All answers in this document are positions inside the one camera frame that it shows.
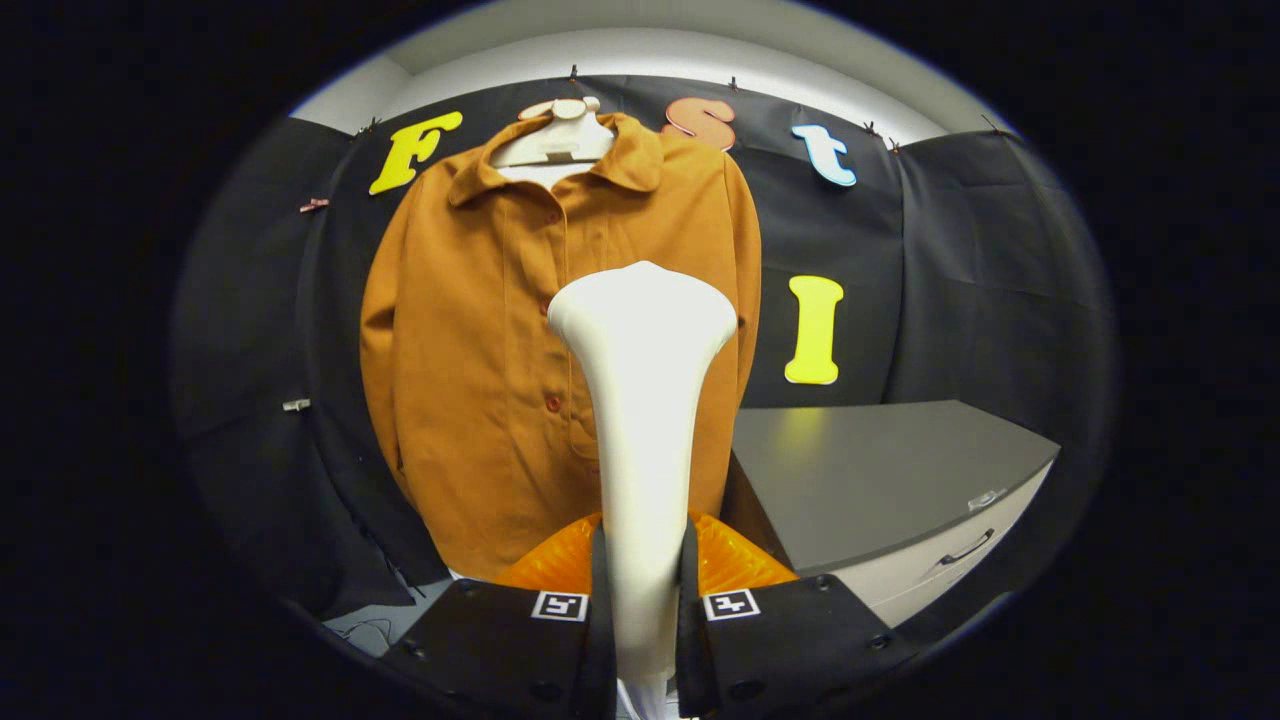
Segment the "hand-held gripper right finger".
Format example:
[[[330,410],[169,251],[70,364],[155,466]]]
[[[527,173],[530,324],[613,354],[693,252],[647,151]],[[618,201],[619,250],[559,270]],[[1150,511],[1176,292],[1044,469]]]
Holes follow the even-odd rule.
[[[840,719],[915,657],[837,577],[796,577],[716,518],[680,556],[676,685],[698,719]]]

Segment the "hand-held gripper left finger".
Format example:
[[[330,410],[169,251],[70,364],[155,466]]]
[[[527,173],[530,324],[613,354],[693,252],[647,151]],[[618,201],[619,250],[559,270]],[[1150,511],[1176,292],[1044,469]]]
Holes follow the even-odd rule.
[[[429,719],[611,719],[617,664],[599,515],[530,553],[516,585],[461,579],[376,662]]]

